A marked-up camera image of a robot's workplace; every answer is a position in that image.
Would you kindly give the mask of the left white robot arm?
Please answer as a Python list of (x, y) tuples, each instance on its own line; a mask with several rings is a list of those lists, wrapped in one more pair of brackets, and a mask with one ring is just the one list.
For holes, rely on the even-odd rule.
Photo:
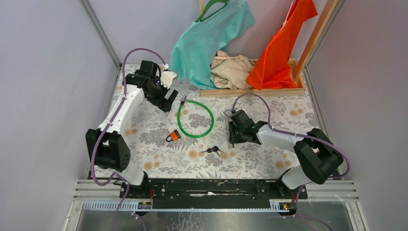
[(97, 129), (89, 129), (85, 135), (92, 167), (111, 169), (114, 176), (131, 185), (131, 192), (138, 198), (149, 193), (149, 185), (143, 181), (146, 174), (130, 164), (131, 151), (125, 142), (125, 131), (131, 118), (143, 100), (169, 112), (178, 92), (167, 93), (177, 74), (164, 65), (164, 70), (152, 61), (143, 60), (135, 73), (124, 77), (123, 91), (106, 119)]

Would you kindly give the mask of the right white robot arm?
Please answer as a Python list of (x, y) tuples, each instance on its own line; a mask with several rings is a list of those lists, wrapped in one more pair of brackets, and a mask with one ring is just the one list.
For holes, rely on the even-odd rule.
[(231, 144), (272, 145), (296, 155), (299, 165), (278, 178), (276, 192), (282, 198), (290, 197), (301, 185), (323, 184), (344, 162), (344, 156), (318, 128), (307, 134), (278, 129), (266, 121), (255, 123), (244, 110), (233, 110), (229, 118)]

